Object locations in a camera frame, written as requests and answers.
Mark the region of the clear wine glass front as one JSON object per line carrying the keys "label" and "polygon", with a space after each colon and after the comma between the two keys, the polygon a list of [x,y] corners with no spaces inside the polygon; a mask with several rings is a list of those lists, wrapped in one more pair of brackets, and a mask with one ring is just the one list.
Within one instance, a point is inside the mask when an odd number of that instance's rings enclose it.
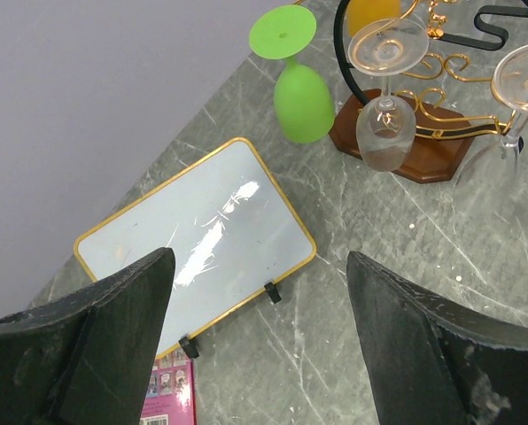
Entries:
{"label": "clear wine glass front", "polygon": [[491,91],[496,100],[513,111],[514,116],[509,129],[467,162],[455,182],[456,189],[497,177],[509,181],[517,172],[521,134],[528,123],[528,44],[511,51],[499,62],[493,74]]}

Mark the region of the clear wine glass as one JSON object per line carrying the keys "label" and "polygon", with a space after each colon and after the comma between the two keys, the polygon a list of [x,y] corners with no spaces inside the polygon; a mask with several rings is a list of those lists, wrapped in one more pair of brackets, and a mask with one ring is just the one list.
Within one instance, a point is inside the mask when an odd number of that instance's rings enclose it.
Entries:
{"label": "clear wine glass", "polygon": [[392,172],[403,164],[415,140],[415,112],[391,92],[391,78],[416,66],[429,47],[426,30],[410,19],[374,21],[352,38],[347,56],[353,67],[381,79],[381,93],[359,112],[356,140],[370,168]]}
{"label": "clear wine glass", "polygon": [[513,111],[514,116],[509,129],[467,162],[455,182],[456,189],[497,177],[509,181],[517,172],[521,134],[528,123],[528,44],[511,51],[499,62],[493,74],[491,91],[496,100]]}

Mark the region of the green plastic wine glass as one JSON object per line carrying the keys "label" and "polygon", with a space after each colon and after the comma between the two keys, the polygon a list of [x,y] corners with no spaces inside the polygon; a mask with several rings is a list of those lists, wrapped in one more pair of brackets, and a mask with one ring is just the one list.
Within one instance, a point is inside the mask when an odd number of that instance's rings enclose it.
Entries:
{"label": "green plastic wine glass", "polygon": [[285,137],[300,144],[314,143],[326,136],[336,116],[325,80],[297,59],[313,41],[316,28],[311,11],[287,4],[262,15],[249,34],[254,54],[285,62],[274,88],[274,108]]}

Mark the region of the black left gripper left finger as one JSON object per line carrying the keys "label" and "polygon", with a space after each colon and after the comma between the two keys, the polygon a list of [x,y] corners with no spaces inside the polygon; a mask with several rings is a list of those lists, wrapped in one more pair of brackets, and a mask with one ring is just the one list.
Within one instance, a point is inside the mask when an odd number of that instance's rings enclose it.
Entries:
{"label": "black left gripper left finger", "polygon": [[137,424],[174,274],[173,250],[158,248],[0,319],[0,424]]}

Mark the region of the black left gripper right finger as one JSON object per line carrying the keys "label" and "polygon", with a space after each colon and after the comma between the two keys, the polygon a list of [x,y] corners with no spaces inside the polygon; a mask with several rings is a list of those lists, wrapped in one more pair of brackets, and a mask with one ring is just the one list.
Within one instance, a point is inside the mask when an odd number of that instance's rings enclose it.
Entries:
{"label": "black left gripper right finger", "polygon": [[365,254],[346,278],[382,424],[528,424],[528,328],[475,312]]}

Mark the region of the orange plastic wine glass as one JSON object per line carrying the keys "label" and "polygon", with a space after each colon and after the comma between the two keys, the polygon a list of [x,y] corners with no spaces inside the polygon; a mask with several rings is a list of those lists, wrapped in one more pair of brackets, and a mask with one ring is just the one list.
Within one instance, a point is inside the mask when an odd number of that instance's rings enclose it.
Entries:
{"label": "orange plastic wine glass", "polygon": [[372,22],[400,16],[400,0],[351,0],[346,8],[347,32],[353,37]]}

